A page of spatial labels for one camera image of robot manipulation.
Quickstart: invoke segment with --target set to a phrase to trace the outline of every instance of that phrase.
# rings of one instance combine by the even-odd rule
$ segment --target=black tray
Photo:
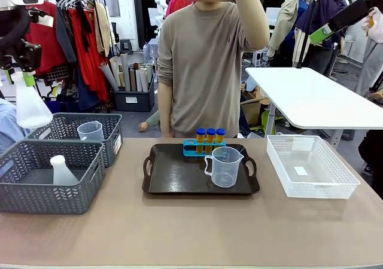
[[[142,190],[150,194],[199,194],[199,195],[251,195],[259,191],[256,162],[248,156],[242,145],[228,145],[237,149],[244,158],[239,165],[237,182],[233,187],[220,188],[205,174],[203,157],[185,157],[181,144],[158,144],[150,150],[144,161]],[[250,175],[246,163],[253,165]]]

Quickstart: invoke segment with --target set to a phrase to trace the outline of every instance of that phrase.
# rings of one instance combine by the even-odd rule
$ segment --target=purple jacket
[[[346,8],[346,2],[344,0],[319,0],[319,3],[314,10],[314,18],[311,24],[310,34],[314,33],[316,30],[324,26],[329,20]],[[296,22],[295,27],[307,33],[309,29],[309,17],[310,12],[312,11],[312,4],[306,12],[300,16],[300,19]],[[333,35],[329,39],[326,39],[322,42],[323,49],[330,50],[332,49],[333,43],[340,43],[341,37],[345,36],[344,31],[340,31],[336,35]]]

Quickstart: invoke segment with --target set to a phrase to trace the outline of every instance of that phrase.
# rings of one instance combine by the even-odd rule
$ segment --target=red garment
[[[189,2],[188,0],[170,0],[168,10],[166,11],[166,16],[182,9],[193,2]]]
[[[36,70],[36,74],[41,75],[49,73],[54,67],[68,62],[56,37],[56,4],[44,1],[37,8],[44,10],[54,18],[53,27],[31,23],[29,33],[25,35],[28,42],[42,46],[41,64]]]
[[[83,31],[89,42],[88,52],[84,48],[83,37],[81,36],[82,27],[78,13],[76,10],[69,10],[72,18],[78,61],[85,84],[91,91],[97,92],[97,96],[101,101],[106,102],[108,100],[107,82],[104,73],[98,67],[102,62],[108,63],[108,59],[99,54],[97,50],[94,12],[88,10],[84,12],[92,28],[92,32],[89,34]]]

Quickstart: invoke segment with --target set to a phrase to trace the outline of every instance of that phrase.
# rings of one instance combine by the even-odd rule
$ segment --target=white plastic bottle
[[[22,72],[11,75],[16,86],[17,124],[24,129],[36,129],[50,123],[53,115],[33,87],[27,87]]]
[[[73,175],[65,164],[65,157],[56,155],[50,159],[53,166],[53,184],[54,185],[75,185],[78,179]]]

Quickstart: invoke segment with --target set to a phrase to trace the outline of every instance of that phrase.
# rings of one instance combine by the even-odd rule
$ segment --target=test tube rack
[[[213,143],[208,143],[206,141],[198,143],[196,139],[188,139],[184,141],[184,156],[206,157],[207,155],[210,155],[210,154],[207,154],[205,150],[203,151],[203,153],[199,154],[197,152],[197,146],[212,146],[213,148],[215,148],[218,146],[226,146],[226,143],[225,141],[223,141],[222,143],[217,143],[215,141]]]

